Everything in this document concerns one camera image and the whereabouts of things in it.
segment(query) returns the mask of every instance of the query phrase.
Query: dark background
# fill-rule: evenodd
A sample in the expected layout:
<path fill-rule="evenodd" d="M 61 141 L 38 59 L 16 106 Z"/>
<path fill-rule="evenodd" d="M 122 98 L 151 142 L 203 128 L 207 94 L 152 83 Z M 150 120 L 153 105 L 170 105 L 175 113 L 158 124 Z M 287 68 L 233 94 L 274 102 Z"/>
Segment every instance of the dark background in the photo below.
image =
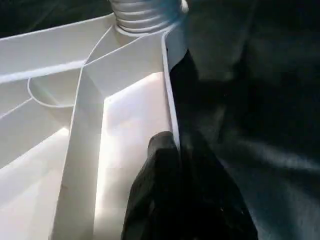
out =
<path fill-rule="evenodd" d="M 188 2 L 180 131 L 209 143 L 260 239 L 320 239 L 320 1 Z M 107 0 L 2 0 L 0 37 L 109 13 Z"/>

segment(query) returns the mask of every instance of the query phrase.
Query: black object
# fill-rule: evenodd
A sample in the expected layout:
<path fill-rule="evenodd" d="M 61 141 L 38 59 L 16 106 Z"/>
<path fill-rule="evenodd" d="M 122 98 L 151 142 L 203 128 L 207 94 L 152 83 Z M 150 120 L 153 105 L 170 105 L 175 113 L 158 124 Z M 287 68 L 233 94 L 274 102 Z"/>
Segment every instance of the black object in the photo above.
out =
<path fill-rule="evenodd" d="M 154 136 L 134 181 L 122 240 L 256 240 L 238 187 L 196 132 Z"/>

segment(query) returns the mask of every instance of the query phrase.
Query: white plastic tray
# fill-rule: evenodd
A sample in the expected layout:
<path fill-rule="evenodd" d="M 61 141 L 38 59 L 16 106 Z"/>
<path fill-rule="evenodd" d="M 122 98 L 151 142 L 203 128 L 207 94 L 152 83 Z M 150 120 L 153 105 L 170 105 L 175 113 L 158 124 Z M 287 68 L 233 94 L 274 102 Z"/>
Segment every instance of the white plastic tray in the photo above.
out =
<path fill-rule="evenodd" d="M 149 139 L 178 125 L 183 19 L 134 36 L 114 15 L 0 39 L 0 237 L 120 239 Z"/>

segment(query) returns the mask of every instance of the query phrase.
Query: white threaded neck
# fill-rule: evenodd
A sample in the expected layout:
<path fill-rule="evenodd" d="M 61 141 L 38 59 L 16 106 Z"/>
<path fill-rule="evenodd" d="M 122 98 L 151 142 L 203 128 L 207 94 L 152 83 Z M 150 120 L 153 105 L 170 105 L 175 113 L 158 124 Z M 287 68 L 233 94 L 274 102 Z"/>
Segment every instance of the white threaded neck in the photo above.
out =
<path fill-rule="evenodd" d="M 182 14 L 181 0 L 110 0 L 117 25 L 132 34 L 160 31 Z"/>

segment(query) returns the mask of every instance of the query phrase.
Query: curved plastic edge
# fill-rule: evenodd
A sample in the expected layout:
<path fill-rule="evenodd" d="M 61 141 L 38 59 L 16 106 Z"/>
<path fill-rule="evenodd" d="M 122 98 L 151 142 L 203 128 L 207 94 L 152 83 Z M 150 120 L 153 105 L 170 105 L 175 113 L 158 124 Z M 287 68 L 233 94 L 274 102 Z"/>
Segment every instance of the curved plastic edge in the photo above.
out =
<path fill-rule="evenodd" d="M 185 35 L 185 17 L 175 23 L 162 36 L 163 70 L 166 84 L 167 98 L 170 110 L 172 133 L 174 142 L 180 151 L 180 134 L 174 94 L 171 85 L 170 71 L 186 55 L 188 46 Z"/>

